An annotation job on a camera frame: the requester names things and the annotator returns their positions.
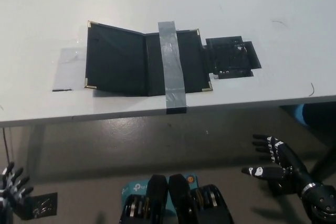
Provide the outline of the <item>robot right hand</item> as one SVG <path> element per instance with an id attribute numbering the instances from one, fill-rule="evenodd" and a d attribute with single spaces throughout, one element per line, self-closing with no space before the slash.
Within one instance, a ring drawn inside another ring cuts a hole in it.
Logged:
<path id="1" fill-rule="evenodd" d="M 303 195 L 311 188 L 320 186 L 309 174 L 305 164 L 285 142 L 268 135 L 253 135 L 253 146 L 263 153 L 260 159 L 270 161 L 275 166 L 244 167 L 242 173 L 256 179 L 265 180 L 274 196 Z"/>

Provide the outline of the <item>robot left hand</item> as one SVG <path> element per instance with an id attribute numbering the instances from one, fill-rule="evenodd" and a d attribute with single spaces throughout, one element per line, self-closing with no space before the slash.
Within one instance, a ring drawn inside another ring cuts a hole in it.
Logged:
<path id="1" fill-rule="evenodd" d="M 1 212 L 7 208 L 18 208 L 24 204 L 25 198 L 33 192 L 34 187 L 26 186 L 30 177 L 20 177 L 23 168 L 14 171 L 14 162 L 9 162 L 1 172 Z"/>

